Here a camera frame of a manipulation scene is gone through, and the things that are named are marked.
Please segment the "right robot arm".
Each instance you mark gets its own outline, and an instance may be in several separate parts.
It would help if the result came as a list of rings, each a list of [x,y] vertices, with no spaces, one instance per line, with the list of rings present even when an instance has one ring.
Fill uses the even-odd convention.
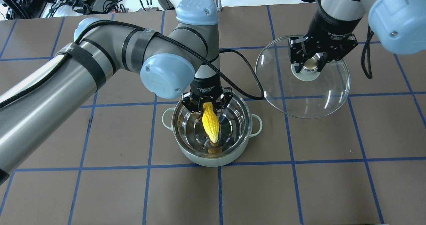
[[[367,39],[361,66],[372,77],[369,43],[376,35],[393,54],[411,55],[425,50],[425,0],[303,0],[315,1],[318,10],[304,36],[288,38],[289,57],[295,76],[320,73],[331,61],[339,61],[358,42],[354,29],[368,17]]]

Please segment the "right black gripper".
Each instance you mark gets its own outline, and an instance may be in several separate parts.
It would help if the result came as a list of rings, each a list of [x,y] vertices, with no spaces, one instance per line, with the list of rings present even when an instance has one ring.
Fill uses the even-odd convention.
[[[344,21],[317,11],[306,35],[290,36],[288,39],[290,62],[296,73],[300,73],[306,61],[318,55],[318,73],[327,63],[341,60],[357,45],[353,34],[359,20]]]

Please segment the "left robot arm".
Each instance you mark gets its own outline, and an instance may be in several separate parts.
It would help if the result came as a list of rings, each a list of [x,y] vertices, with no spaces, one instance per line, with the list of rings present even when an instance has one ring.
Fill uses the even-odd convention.
[[[182,0],[178,26],[164,36],[126,22],[86,18],[74,41],[1,95],[1,183],[119,69],[137,73],[163,99],[181,99],[190,112],[232,97],[220,85],[219,16],[213,0]]]

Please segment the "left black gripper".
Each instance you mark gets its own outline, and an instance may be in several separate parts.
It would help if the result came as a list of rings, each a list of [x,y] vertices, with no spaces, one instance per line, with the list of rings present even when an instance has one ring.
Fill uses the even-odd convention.
[[[194,78],[190,91],[181,95],[181,103],[190,111],[203,114],[203,104],[211,102],[215,114],[222,112],[233,98],[230,87],[222,87],[220,77]]]

